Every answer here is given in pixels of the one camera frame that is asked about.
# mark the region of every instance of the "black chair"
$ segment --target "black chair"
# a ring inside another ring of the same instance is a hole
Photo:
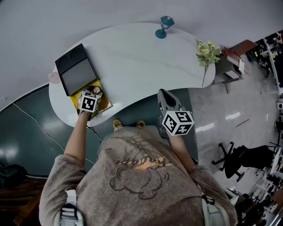
[[[225,169],[225,174],[227,178],[231,178],[234,174],[236,174],[239,178],[237,179],[237,182],[240,181],[240,179],[243,178],[245,173],[239,173],[238,169],[241,167],[241,162],[240,161],[236,161],[236,153],[235,150],[237,150],[236,148],[234,148],[234,143],[230,142],[231,147],[229,149],[229,152],[227,153],[225,148],[223,147],[222,143],[219,144],[219,146],[221,147],[223,153],[224,153],[224,158],[218,160],[217,162],[212,161],[211,163],[213,165],[219,164],[221,162],[224,162],[223,167],[220,168],[221,171],[223,171]]]
[[[274,152],[269,150],[268,146],[264,145],[249,149],[242,145],[233,149],[234,143],[230,142],[230,144],[231,148],[227,153],[222,143],[220,143],[219,146],[222,148],[224,158],[218,160],[217,162],[211,162],[213,165],[224,162],[224,165],[222,168],[220,168],[220,170],[223,171],[225,169],[225,175],[227,178],[231,178],[234,174],[236,174],[239,177],[237,182],[239,182],[245,174],[238,172],[241,166],[258,169],[271,166]]]

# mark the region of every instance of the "forearm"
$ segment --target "forearm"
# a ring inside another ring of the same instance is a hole
[[[64,154],[80,162],[84,166],[86,132],[89,112],[82,112],[69,138]]]
[[[171,143],[171,148],[175,155],[178,157],[180,162],[183,164],[185,169],[189,171],[192,167],[195,166],[190,154],[187,151],[185,142],[181,136],[171,136],[168,135]]]

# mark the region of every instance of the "shoe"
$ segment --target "shoe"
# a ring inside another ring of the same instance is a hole
[[[123,126],[121,120],[118,119],[118,118],[114,119],[114,121],[113,121],[113,128],[115,129],[116,127],[118,127],[120,125]]]
[[[145,121],[139,120],[139,121],[137,122],[137,126],[138,126],[138,127],[144,127],[144,126],[145,126]]]

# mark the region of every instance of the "black box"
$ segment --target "black box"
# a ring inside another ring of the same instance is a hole
[[[83,44],[61,56],[55,64],[67,96],[98,78]]]

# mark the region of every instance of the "brown t-shirt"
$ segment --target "brown t-shirt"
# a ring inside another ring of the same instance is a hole
[[[60,155],[43,189],[39,219],[43,226],[66,203],[66,189],[76,189],[84,224],[204,225],[202,191],[220,205],[235,225],[236,212],[208,168],[189,172],[159,136],[156,127],[124,127],[107,136],[98,160],[86,173],[75,159]]]

